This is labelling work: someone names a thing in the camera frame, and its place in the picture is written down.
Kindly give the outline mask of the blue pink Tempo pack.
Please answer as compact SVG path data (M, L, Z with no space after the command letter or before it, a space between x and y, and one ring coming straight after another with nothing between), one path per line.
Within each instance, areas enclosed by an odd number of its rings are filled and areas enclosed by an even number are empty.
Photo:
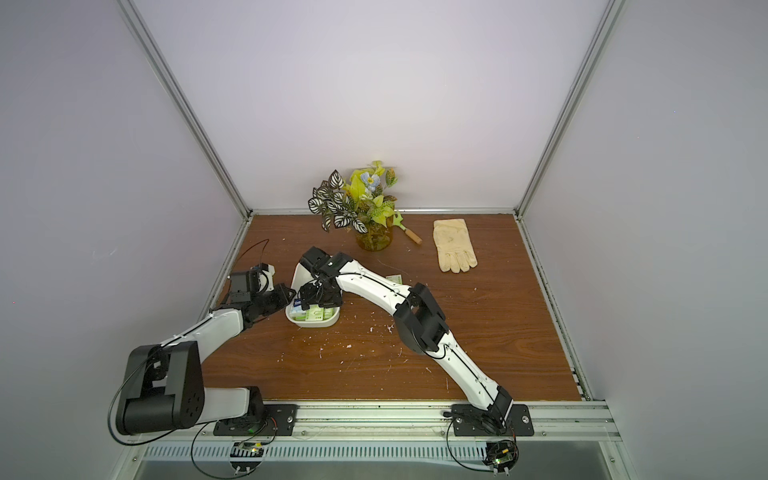
M307 316L307 311L303 310L300 305L293 306L289 313L289 317L293 321L305 321L306 316Z

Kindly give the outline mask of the right small circuit board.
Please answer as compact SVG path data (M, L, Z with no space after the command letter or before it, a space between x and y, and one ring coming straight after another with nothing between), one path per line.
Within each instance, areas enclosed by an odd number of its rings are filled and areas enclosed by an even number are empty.
M489 467L494 475L499 473L509 475L519 458L519 448L514 440L489 441L486 443L483 464Z

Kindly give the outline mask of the artificial plant in glass vase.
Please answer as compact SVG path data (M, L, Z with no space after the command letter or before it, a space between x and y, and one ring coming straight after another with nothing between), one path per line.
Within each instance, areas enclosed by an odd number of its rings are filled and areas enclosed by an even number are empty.
M312 189L308 208L321 217L325 232L332 228L353 231L363 250L382 251L392 241L397 202L387 190L397 182L396 170L379 160L353 170L348 178L334 170Z

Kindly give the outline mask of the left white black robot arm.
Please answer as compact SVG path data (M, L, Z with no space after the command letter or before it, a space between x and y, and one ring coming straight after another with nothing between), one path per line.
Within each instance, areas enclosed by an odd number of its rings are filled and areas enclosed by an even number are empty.
M229 276L227 303L161 343L142 345L128 357L124 380L108 410L107 428L117 443L154 433L223 422L227 432L256 432L267 421L256 387L214 388L204 384L202 364L228 340L288 306L295 291L274 282L275 267L261 263Z

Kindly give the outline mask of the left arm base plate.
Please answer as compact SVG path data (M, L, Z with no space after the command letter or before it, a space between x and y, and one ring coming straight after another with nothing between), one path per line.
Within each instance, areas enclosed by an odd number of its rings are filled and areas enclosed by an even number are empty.
M297 420L297 404L265 404L256 413L219 420L213 435L227 437L291 436Z

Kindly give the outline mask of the wooden handled tool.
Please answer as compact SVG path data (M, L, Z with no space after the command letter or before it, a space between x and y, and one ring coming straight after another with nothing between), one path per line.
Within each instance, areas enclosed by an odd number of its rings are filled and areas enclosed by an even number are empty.
M404 232L404 234L416 245L423 244L422 238L403 224L403 217L399 212L397 212L396 215L393 217L393 225L400 228Z

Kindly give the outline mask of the white plastic storage box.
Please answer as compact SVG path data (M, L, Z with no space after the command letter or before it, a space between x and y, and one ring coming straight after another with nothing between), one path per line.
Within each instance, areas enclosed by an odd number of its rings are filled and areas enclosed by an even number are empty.
M317 299L320 293L319 287L316 285L309 271L302 265L297 265L293 274L291 288L296 291L296 296L292 304L285 308L286 318L293 324L301 328L327 328L337 323L340 318L340 307L323 307L319 304ZM329 320L322 322L307 322L305 321L293 321L289 317L290 310L293 306L300 305L303 310L308 310L311 306L317 305L322 308L335 308L336 314Z

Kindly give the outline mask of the left small circuit board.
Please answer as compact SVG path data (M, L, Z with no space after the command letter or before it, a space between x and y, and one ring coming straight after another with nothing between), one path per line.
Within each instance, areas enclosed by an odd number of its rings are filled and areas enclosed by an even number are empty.
M261 465L265 451L265 446L260 442L236 442L229 456L235 477L252 474Z

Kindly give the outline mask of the small circuit board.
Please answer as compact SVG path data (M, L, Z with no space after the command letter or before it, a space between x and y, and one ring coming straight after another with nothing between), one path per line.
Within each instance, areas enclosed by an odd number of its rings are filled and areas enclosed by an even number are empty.
M260 442L236 442L229 456L235 477L252 474L261 465L265 451L265 446Z
M494 475L499 473L509 475L519 458L519 448L514 440L489 441L486 443L483 464L489 467Z

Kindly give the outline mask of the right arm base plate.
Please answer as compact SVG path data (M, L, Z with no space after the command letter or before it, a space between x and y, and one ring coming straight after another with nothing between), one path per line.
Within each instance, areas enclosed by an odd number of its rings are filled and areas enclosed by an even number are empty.
M532 418L525 404L513 404L505 426L493 423L494 416L470 404L453 404L443 416L453 421L453 434L457 437L497 436L531 437L534 435Z

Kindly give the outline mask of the aluminium front rail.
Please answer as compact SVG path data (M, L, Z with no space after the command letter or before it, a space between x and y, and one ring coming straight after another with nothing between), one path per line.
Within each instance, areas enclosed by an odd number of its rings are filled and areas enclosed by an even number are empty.
M494 436L466 420L452 421L445 414L449 401L297 401L295 414L280 416L259 434L255 427L239 432L229 427L222 435L213 424L200 434L202 440L239 441L253 437L268 440L278 429L279 440L437 440L492 439ZM518 441L620 441L621 435L606 403L601 401L525 401L527 422L505 438Z

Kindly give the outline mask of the cream work glove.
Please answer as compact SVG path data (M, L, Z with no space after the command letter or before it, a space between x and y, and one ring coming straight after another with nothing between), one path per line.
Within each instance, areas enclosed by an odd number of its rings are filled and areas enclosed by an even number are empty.
M478 265L464 219L435 220L433 240L442 272L468 272Z

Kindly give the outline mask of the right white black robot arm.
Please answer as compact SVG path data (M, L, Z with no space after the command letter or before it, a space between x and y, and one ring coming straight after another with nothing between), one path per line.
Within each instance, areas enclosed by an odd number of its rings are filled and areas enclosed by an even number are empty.
M511 395L462 349L426 285L395 283L343 252L331 256L317 247L305 252L299 265L310 276L299 288L304 307L339 307L345 292L380 307L394 319L402 343L433 359L460 387L484 430L498 435L511 431Z

